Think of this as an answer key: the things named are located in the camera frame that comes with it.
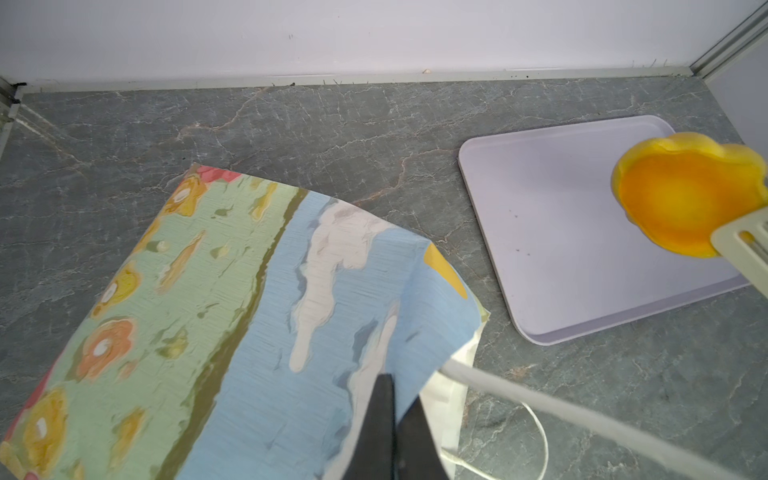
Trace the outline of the floral paper gift bag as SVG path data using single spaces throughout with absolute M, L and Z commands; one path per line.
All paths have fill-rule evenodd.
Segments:
M 449 479 L 488 311 L 429 239 L 191 167 L 1 439 L 18 479 L 342 479 L 375 380 Z

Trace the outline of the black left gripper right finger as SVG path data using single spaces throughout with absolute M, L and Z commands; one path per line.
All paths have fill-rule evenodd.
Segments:
M 448 480 L 427 417 L 416 397 L 396 427 L 396 468 L 400 480 Z

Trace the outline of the yellow fake bread roll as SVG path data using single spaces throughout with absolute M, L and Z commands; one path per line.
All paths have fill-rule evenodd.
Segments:
M 682 132 L 642 141 L 616 163 L 611 189 L 628 220 L 659 247 L 719 255 L 719 227 L 767 205 L 767 164 L 754 150 Z

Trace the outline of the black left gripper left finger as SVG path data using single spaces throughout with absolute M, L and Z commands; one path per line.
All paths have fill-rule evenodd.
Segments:
M 395 398 L 390 374 L 377 376 L 344 480 L 395 478 Z

